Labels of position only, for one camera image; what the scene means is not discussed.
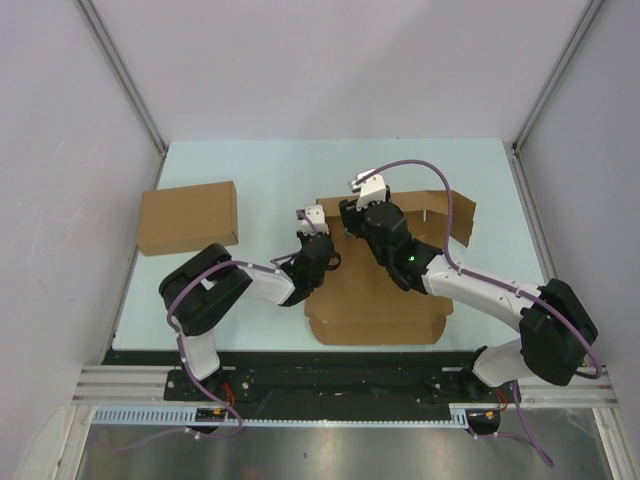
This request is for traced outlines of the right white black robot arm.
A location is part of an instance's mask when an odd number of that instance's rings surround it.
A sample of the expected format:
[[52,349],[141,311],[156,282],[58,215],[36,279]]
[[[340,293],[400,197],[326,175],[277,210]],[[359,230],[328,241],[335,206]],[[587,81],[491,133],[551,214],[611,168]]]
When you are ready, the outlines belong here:
[[461,371],[463,394],[484,401],[505,383],[536,376],[564,387],[598,331],[572,288],[553,278],[543,286],[493,279],[453,266],[445,250],[413,237],[401,209],[390,201],[358,207],[339,203],[348,234],[366,241],[376,262],[403,291],[440,296],[490,315],[519,335],[498,347],[481,347]]

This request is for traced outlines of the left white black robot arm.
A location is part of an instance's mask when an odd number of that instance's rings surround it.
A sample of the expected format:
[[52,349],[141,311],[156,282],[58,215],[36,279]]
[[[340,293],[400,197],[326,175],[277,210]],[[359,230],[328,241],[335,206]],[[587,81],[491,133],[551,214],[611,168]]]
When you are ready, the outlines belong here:
[[185,385],[197,398],[210,399],[220,390],[215,328],[239,300],[295,306],[323,285],[327,272],[340,266],[326,224],[301,229],[296,236],[299,251],[277,259],[272,267],[235,259],[226,247],[214,243],[161,281],[158,292],[187,373]]

